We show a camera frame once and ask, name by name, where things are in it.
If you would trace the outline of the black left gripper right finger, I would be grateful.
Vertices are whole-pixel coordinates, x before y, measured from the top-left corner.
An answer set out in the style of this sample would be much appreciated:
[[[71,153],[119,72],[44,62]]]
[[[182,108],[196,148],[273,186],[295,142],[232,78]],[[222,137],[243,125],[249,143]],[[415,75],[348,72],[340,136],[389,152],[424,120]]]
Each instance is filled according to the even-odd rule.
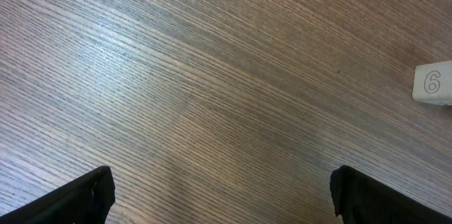
[[[450,217],[347,165],[331,173],[330,192],[344,224],[451,224]]]

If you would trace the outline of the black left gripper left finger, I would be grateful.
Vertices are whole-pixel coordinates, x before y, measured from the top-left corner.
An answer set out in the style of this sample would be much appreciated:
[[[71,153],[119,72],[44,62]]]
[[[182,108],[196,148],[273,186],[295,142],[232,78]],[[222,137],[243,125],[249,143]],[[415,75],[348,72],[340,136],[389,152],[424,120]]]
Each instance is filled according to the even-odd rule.
[[[100,166],[1,217],[1,223],[104,224],[115,202],[112,171]]]

